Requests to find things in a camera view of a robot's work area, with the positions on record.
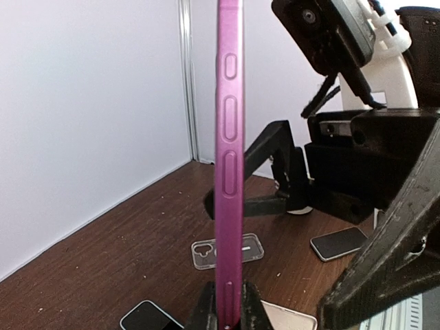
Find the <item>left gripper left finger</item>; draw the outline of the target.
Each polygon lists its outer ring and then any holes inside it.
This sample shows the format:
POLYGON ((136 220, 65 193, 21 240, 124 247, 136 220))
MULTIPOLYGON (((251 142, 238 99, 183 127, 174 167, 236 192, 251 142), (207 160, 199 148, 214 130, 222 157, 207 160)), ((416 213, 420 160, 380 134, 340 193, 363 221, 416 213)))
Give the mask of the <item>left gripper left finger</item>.
POLYGON ((217 330, 215 282, 207 282, 185 324, 185 330, 217 330))

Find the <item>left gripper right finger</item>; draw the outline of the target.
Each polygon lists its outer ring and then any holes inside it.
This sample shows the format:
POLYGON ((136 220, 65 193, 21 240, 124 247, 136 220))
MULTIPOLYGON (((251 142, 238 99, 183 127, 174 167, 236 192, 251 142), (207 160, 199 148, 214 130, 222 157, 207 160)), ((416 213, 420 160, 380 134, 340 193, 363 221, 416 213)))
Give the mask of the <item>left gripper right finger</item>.
POLYGON ((244 281, 241 292, 241 330, 273 330, 254 284, 244 281))

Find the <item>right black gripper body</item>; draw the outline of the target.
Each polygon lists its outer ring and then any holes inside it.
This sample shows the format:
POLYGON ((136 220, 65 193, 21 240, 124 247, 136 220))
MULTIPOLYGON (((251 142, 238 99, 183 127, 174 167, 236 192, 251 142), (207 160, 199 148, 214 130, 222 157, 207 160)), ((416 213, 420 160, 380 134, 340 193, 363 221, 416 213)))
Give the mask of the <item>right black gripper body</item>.
POLYGON ((416 164, 439 110, 321 113, 308 120, 311 142, 292 137, 287 211, 307 206, 350 223, 386 209, 416 164))

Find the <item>pink phone case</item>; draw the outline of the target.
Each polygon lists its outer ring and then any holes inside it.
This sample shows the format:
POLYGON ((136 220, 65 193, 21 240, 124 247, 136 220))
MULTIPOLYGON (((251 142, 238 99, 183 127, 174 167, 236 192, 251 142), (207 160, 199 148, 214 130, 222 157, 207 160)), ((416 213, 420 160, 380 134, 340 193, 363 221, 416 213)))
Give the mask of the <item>pink phone case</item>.
POLYGON ((316 330, 318 327, 317 320, 313 316, 264 300, 261 302, 275 330, 316 330))

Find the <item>light blue phone case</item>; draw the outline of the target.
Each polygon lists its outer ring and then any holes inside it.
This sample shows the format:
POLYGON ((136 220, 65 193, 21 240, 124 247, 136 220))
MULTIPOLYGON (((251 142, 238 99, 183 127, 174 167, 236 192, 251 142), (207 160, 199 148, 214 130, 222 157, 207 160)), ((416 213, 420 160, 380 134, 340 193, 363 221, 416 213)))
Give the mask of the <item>light blue phone case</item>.
POLYGON ((143 300, 120 319, 124 330, 181 330, 184 327, 150 300, 143 300))

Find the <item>dark smartphone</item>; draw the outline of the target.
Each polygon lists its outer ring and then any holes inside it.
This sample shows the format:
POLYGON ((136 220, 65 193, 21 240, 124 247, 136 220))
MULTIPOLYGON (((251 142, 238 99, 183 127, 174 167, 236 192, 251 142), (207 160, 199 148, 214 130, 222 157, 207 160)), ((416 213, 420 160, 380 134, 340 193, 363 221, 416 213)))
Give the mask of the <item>dark smartphone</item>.
POLYGON ((351 227, 310 239, 310 246, 323 262, 357 252, 367 240, 361 229, 351 227))

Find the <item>pink edged smartphone bottom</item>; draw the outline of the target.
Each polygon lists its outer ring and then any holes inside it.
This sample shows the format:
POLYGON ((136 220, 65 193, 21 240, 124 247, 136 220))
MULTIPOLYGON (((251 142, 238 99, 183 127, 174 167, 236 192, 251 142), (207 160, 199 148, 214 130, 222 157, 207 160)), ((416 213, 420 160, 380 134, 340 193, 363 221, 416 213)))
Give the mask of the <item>pink edged smartphone bottom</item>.
POLYGON ((244 200, 243 2, 217 5, 214 220, 219 329, 240 322, 244 200))

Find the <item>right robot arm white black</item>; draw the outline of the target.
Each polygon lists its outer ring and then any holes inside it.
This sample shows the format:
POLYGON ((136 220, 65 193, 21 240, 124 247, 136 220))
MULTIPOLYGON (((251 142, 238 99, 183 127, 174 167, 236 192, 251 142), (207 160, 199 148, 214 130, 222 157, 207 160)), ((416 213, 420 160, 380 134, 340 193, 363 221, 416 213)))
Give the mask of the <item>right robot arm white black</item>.
POLYGON ((321 298, 321 329, 348 329, 439 286, 439 10, 379 1, 273 1, 272 11, 324 76, 302 110, 310 142, 286 120, 244 148, 243 2, 217 13, 214 188, 216 280, 209 329, 269 329, 242 279, 243 219, 313 208, 372 235, 321 298))

